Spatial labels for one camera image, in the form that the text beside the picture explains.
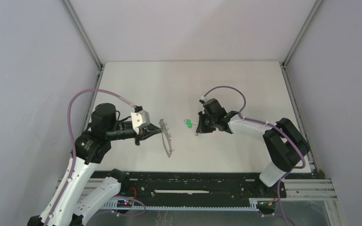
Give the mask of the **green headed key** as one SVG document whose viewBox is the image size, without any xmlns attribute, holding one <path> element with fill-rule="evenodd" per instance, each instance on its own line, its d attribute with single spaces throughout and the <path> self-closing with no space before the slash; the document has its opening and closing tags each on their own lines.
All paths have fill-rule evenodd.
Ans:
<svg viewBox="0 0 362 226">
<path fill-rule="evenodd" d="M 185 119 L 184 123 L 187 125 L 188 128 L 192 128 L 193 126 L 197 125 L 197 123 L 192 122 L 190 119 Z"/>
</svg>

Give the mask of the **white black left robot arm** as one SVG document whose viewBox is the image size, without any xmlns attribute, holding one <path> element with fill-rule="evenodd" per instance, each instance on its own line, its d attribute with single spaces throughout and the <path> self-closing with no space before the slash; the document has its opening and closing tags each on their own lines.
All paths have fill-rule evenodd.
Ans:
<svg viewBox="0 0 362 226">
<path fill-rule="evenodd" d="M 65 178 L 46 209 L 30 217 L 29 226 L 84 226 L 110 198 L 129 193 L 128 174 L 113 169 L 98 188 L 80 199 L 87 182 L 111 149 L 112 141 L 134 139 L 135 145 L 140 145 L 142 140 L 162 132 L 150 122 L 141 106 L 135 107 L 135 111 L 122 120 L 119 115 L 111 103 L 96 106 L 87 129 L 74 142 L 75 151 Z"/>
</svg>

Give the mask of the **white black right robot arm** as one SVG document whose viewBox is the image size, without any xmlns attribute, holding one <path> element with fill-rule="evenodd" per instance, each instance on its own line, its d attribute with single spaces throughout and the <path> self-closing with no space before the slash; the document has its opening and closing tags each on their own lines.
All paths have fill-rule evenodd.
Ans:
<svg viewBox="0 0 362 226">
<path fill-rule="evenodd" d="M 260 173 L 255 184 L 258 195 L 269 196 L 274 191 L 274 185 L 297 168 L 299 162 L 305 165 L 304 158 L 310 147 L 290 119 L 281 118 L 275 123 L 245 119 L 237 111 L 227 112 L 215 98 L 201 99 L 200 103 L 204 109 L 198 113 L 197 134 L 218 130 L 265 143 L 271 162 Z"/>
</svg>

